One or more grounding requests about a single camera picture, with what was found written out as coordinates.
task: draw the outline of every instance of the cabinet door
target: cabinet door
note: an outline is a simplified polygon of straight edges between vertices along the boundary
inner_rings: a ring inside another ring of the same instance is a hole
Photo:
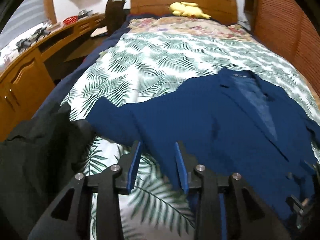
[[[20,107],[10,91],[0,89],[0,141],[7,138],[12,129],[21,121]]]
[[[21,117],[30,119],[54,88],[38,49],[19,61],[11,75],[5,78],[5,85],[21,107]]]

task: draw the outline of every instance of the green leaf pattern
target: green leaf pattern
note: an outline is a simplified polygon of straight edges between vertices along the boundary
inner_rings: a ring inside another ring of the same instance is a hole
[[[175,91],[191,77],[216,74],[222,67],[251,70],[284,88],[320,124],[320,113],[299,72],[266,47],[247,41],[219,40],[191,34],[127,33],[100,54],[63,100],[71,105],[71,120],[84,119],[104,96],[116,106],[143,102]],[[319,158],[319,150],[313,145]],[[118,162],[130,147],[96,138],[76,164],[86,175]],[[143,155],[129,196],[119,196],[126,240],[193,239],[194,220],[185,196],[171,189],[150,155]],[[92,198],[91,239],[96,238],[97,194]]]

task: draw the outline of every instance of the gray curtain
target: gray curtain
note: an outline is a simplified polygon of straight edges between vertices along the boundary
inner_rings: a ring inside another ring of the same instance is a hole
[[[0,49],[20,34],[46,20],[43,0],[24,0],[0,34]]]

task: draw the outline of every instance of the yellow plush toy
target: yellow plush toy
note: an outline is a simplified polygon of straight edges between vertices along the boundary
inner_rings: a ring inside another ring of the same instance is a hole
[[[193,2],[174,2],[169,6],[170,12],[175,16],[185,16],[192,18],[209,19],[210,15],[202,12],[196,3]]]

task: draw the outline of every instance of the bed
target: bed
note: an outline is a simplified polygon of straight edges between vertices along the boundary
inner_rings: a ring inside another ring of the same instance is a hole
[[[176,1],[198,3],[212,19],[160,17]],[[49,96],[48,100],[71,105],[71,120],[85,118],[101,96],[116,106],[143,102],[175,91],[190,77],[216,74],[224,66],[249,69],[284,88],[320,124],[316,93],[288,61],[236,24],[236,0],[131,0],[131,5],[132,14],[122,28]],[[98,137],[79,163],[79,171],[102,172],[129,151]],[[316,148],[314,152],[319,159]],[[96,197],[91,239],[96,236]],[[119,203],[125,239],[193,239],[194,217],[185,195],[171,189],[149,155],[141,158],[132,193],[119,196]]]

